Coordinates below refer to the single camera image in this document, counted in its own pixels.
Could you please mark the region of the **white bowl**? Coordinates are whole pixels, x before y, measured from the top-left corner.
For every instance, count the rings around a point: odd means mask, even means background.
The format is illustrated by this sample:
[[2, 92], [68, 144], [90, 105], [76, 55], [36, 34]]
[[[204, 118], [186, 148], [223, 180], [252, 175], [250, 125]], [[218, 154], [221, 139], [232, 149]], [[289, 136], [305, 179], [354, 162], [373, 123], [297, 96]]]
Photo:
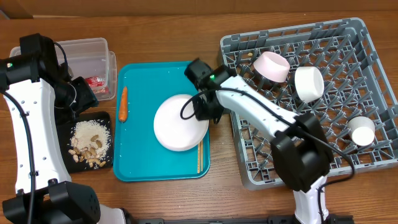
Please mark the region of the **white bowl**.
[[298, 97], [305, 103], [315, 101], [323, 95], [323, 77], [317, 67], [298, 67], [294, 82]]

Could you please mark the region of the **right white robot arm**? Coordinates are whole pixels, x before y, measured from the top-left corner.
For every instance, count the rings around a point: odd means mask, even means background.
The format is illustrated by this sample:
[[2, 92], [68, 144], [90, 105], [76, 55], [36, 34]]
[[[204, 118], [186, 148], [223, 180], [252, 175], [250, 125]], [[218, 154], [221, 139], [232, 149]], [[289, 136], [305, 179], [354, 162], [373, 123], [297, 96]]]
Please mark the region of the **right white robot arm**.
[[281, 108], [225, 65], [213, 70], [197, 58], [184, 74], [198, 90], [189, 100], [193, 117], [218, 123], [225, 110], [243, 116], [270, 144], [274, 169], [294, 193], [294, 222], [326, 223], [324, 188], [333, 154], [317, 117]]

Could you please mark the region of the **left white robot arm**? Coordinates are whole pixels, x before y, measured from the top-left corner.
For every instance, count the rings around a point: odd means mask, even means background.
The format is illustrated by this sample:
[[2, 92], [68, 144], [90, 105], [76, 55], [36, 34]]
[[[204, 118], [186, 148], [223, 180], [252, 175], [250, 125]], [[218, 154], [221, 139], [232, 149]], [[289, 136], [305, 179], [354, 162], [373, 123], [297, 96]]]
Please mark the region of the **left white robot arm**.
[[133, 223], [123, 208], [99, 203], [95, 191], [72, 182], [63, 161], [57, 126], [98, 104], [84, 78], [60, 63], [60, 44], [32, 34], [21, 54], [1, 60], [1, 94], [8, 105], [17, 152], [16, 196], [3, 201], [13, 223]]

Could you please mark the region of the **white paper cup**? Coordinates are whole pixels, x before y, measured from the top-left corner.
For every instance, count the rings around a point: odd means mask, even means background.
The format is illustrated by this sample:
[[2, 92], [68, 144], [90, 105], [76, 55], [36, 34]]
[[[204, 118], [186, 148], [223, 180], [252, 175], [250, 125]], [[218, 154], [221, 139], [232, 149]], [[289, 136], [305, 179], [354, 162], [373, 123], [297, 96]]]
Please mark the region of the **white paper cup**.
[[348, 122], [349, 136], [359, 146], [370, 145], [375, 138], [375, 124], [365, 116], [357, 116]]

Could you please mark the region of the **red snack wrapper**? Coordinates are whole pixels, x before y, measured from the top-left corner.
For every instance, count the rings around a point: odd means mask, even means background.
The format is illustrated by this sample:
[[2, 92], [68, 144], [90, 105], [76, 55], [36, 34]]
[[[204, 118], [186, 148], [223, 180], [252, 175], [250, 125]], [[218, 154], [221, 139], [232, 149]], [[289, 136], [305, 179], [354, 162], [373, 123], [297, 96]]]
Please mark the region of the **red snack wrapper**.
[[109, 87], [106, 84], [105, 77], [89, 77], [85, 79], [87, 84], [93, 90], [94, 94], [108, 94]]

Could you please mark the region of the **pink plate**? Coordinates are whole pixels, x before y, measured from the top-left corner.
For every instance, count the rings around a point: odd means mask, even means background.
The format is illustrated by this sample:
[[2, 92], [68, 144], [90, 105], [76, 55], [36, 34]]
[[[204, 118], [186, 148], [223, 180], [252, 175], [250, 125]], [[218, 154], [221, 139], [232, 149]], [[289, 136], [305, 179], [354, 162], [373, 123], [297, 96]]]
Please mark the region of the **pink plate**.
[[154, 117], [154, 133], [160, 144], [171, 151], [187, 151], [205, 137], [209, 121], [195, 116], [182, 119], [180, 112], [192, 95], [179, 94], [165, 100]]

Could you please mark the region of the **pink bowl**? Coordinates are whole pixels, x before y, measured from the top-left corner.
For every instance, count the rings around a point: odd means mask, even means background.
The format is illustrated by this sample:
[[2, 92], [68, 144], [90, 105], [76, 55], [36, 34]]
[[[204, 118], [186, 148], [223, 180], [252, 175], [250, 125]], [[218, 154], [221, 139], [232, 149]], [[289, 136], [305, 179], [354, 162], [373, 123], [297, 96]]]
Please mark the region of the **pink bowl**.
[[274, 52], [262, 53], [253, 63], [254, 69], [273, 82], [284, 82], [289, 74], [290, 64], [283, 56]]

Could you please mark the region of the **wooden chopstick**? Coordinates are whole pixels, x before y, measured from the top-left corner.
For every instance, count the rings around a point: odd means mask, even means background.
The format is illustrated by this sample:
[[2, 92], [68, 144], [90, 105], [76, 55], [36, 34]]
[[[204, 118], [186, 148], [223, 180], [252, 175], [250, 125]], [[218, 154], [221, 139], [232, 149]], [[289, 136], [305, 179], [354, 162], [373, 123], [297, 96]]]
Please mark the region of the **wooden chopstick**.
[[201, 149], [202, 149], [202, 145], [201, 145], [201, 142], [199, 142], [197, 145], [197, 173], [198, 174], [201, 172]]
[[200, 172], [203, 171], [203, 140], [200, 142]]

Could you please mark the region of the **orange carrot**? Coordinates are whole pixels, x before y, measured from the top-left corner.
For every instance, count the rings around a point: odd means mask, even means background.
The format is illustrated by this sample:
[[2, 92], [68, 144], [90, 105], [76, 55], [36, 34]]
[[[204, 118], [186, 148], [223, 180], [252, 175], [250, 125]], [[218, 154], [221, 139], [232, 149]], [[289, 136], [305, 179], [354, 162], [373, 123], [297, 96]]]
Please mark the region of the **orange carrot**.
[[127, 102], [127, 98], [128, 98], [128, 89], [125, 86], [123, 88], [122, 94], [121, 94], [121, 100], [120, 100], [120, 104], [119, 104], [119, 114], [118, 114], [118, 118], [120, 120], [120, 122], [125, 122], [127, 120], [128, 117], [128, 102]]

